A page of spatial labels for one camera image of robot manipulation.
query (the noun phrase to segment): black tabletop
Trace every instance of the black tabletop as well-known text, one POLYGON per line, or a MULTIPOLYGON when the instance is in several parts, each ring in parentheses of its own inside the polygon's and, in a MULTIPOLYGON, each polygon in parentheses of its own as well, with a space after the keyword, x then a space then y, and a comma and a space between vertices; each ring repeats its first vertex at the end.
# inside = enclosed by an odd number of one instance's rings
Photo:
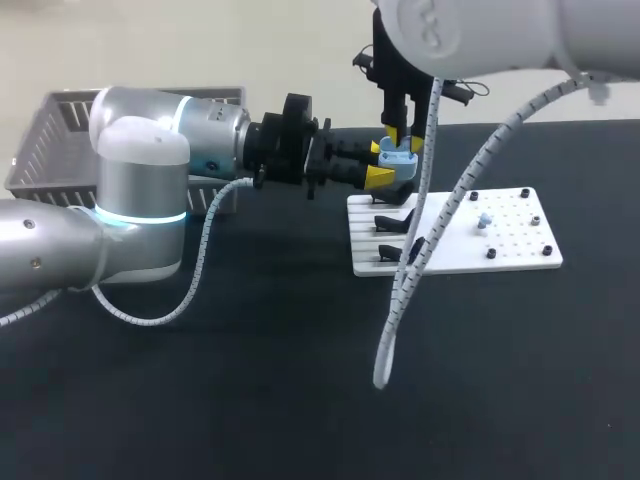
MULTIPOLYGON (((440 128, 434 190, 491 131, 440 128)), ((639 152, 636 121, 526 126, 477 186, 536 188, 564 265, 424 278, 382 392, 391 280, 353 276, 354 192, 243 191, 175 325, 129 326, 85 293, 0 331, 2 479, 638 478, 639 152)), ((200 228, 173 278, 108 297, 170 311, 200 228)))

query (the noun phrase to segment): white robotic arm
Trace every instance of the white robotic arm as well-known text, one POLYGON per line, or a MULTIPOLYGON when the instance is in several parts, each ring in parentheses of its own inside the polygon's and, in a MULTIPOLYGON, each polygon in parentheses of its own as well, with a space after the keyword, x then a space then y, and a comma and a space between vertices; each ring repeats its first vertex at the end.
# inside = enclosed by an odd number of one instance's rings
POLYGON ((378 0, 400 54, 440 78, 557 68, 640 78, 636 0, 378 0))

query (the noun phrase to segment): white pegboard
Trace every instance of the white pegboard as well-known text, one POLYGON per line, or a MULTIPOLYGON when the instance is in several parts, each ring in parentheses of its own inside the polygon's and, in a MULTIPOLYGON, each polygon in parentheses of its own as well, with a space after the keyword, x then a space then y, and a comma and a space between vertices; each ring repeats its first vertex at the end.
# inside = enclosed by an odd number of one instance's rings
MULTIPOLYGON (((477 190, 477 201, 467 194, 451 219, 438 247, 425 268, 425 274, 500 272, 509 270, 539 270, 558 268, 562 254, 538 199, 536 191, 529 188, 529 198, 522 198, 522 188, 477 190), (493 224, 478 229, 478 219, 487 213, 493 224), (540 225, 533 226, 533 217, 540 217, 540 225), (550 245, 553 253, 542 254, 550 245), (487 258, 490 248, 495 248, 495 259, 487 258)), ((422 220, 416 238, 427 237, 431 225, 438 217, 448 192, 430 193, 427 197, 422 220)), ((352 195, 347 200, 353 272, 358 277, 393 275, 397 263, 380 261, 379 245, 402 248, 405 235, 376 232, 374 217, 383 215, 404 220, 415 206, 417 194, 413 194, 402 207, 384 203, 372 203, 370 195, 352 195)))

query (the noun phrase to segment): basket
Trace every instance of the basket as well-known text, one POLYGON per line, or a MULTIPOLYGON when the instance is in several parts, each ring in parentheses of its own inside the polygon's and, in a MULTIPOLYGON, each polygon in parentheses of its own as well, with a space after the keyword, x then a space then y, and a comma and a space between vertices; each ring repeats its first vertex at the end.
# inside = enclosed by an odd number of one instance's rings
MULTIPOLYGON (((244 106, 244 89, 176 88, 165 92, 244 106)), ((93 208, 96 202, 98 156, 89 140, 89 115, 99 90, 48 94, 22 138, 5 188, 14 197, 68 207, 93 208)), ((189 177, 187 208, 203 215, 224 180, 189 177)), ((229 195, 220 213, 236 209, 237 192, 229 195)))

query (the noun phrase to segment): coiled cable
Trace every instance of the coiled cable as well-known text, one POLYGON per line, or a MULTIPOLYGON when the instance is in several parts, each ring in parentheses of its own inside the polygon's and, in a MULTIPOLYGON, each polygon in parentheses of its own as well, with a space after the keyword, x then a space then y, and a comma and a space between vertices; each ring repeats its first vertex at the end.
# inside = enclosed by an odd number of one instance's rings
POLYGON ((184 300, 182 300, 180 305, 178 305, 175 310, 159 318, 154 318, 154 319, 137 318, 132 315, 126 314, 118 310, 116 307, 114 307, 113 304, 111 304, 109 300, 105 298, 102 291, 100 290, 100 287, 98 285, 95 285, 92 288, 92 291, 93 291, 93 294, 98 299, 98 302, 100 302, 100 304, 114 317, 119 318, 120 320, 124 320, 127 323, 131 323, 133 325, 138 325, 141 327, 155 327, 158 325, 167 324, 172 320, 175 320, 178 316, 182 314, 182 312, 184 312, 187 309, 187 307, 193 300, 193 297, 195 297, 196 292, 198 290, 198 285, 200 284, 200 278, 202 277, 202 270, 204 268, 204 259, 207 255, 207 245, 209 244, 209 235, 211 233, 213 217, 216 215, 216 212, 218 211, 218 207, 220 207, 220 203, 228 193, 232 192, 236 188, 252 187, 252 186, 253 186, 253 180, 251 178, 239 178, 237 180, 233 180, 232 182, 229 182, 228 184, 226 184, 222 188, 222 190, 218 192, 216 197, 213 199, 213 202, 211 202, 211 205, 209 206, 209 209, 207 210, 207 214, 204 219, 204 226, 202 227, 202 236, 200 238, 200 248, 198 250, 198 260, 196 261, 196 267, 193 271, 193 279, 191 280, 191 285, 189 286, 189 290, 187 291, 187 294, 184 297, 184 300))
POLYGON ((402 316, 409 305, 409 301, 420 282, 420 277, 422 276, 424 268, 431 259, 431 256, 436 249, 438 242, 442 238, 442 234, 451 222, 453 215, 458 210, 460 202, 465 198, 467 191, 471 189, 476 178, 489 166, 493 157, 498 154, 508 140, 513 137, 522 124, 542 108, 575 91, 592 87, 594 82, 605 84, 624 81, 626 80, 608 74, 588 74, 584 76, 583 82, 570 79, 559 83, 523 105, 489 137, 466 168, 455 188, 449 195, 449 198, 440 211, 435 224, 432 226, 424 245, 420 249, 420 252, 416 257, 416 261, 408 270, 407 278, 403 282, 400 292, 398 293, 397 301, 393 303, 393 306, 389 311, 382 330, 380 342, 378 344, 373 370, 373 384, 377 388, 384 388, 389 381, 393 364, 396 333, 400 326, 402 316))

